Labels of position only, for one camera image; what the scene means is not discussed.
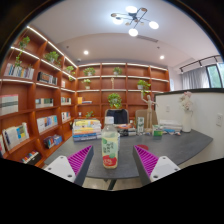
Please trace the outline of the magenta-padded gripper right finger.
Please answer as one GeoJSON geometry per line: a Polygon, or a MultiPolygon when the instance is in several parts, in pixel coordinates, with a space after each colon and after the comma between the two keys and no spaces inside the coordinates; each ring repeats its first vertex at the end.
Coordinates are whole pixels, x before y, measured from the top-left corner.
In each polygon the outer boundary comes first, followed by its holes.
{"type": "Polygon", "coordinates": [[[180,170],[167,156],[157,157],[137,145],[133,146],[133,157],[143,186],[180,170]]]}

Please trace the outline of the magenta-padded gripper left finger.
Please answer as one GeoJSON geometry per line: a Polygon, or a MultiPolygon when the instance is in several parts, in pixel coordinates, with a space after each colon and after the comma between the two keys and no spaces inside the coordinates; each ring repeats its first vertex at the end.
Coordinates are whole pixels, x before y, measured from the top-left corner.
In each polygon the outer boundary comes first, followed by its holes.
{"type": "Polygon", "coordinates": [[[45,171],[82,186],[93,155],[94,149],[90,145],[68,157],[60,155],[45,171]]]}

